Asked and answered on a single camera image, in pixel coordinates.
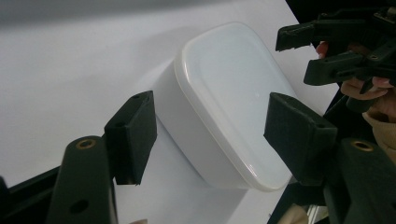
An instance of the container lid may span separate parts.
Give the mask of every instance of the container lid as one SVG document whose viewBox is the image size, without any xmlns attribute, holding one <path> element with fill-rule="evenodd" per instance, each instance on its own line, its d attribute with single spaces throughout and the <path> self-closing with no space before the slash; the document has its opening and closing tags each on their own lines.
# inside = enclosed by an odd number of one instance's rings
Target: container lid
<svg viewBox="0 0 396 224">
<path fill-rule="evenodd" d="M 180 88 L 242 177 L 284 187 L 290 171 L 263 137 L 271 91 L 295 97 L 261 39 L 233 22 L 197 36 L 175 59 Z"/>
</svg>

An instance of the white box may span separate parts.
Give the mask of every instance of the white box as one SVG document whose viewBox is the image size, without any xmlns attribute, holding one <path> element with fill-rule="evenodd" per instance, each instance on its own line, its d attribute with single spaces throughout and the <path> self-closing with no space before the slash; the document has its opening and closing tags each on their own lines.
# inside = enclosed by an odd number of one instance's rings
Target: white box
<svg viewBox="0 0 396 224">
<path fill-rule="evenodd" d="M 155 109 L 207 183 L 270 191 L 290 179 L 263 137 L 271 91 L 295 97 L 261 39 L 233 22 L 181 49 L 154 86 Z"/>
</svg>

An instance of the human hand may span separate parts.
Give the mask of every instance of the human hand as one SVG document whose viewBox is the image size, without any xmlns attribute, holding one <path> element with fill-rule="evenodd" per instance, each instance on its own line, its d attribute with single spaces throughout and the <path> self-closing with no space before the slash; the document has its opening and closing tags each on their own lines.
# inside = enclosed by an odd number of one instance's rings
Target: human hand
<svg viewBox="0 0 396 224">
<path fill-rule="evenodd" d="M 317 47 L 319 58 L 326 57 L 326 52 L 329 48 L 327 42 L 320 42 Z M 370 50 L 358 43 L 349 44 L 348 50 L 352 50 L 362 55 L 367 55 Z M 388 78 L 373 77 L 373 87 L 364 94 L 360 94 L 363 81 L 353 77 L 350 80 L 344 81 L 341 86 L 341 93 L 350 96 L 357 100 L 372 100 L 376 99 L 375 103 L 370 108 L 373 113 L 379 113 L 387 117 L 387 122 L 396 123 L 396 89 L 389 84 Z"/>
</svg>

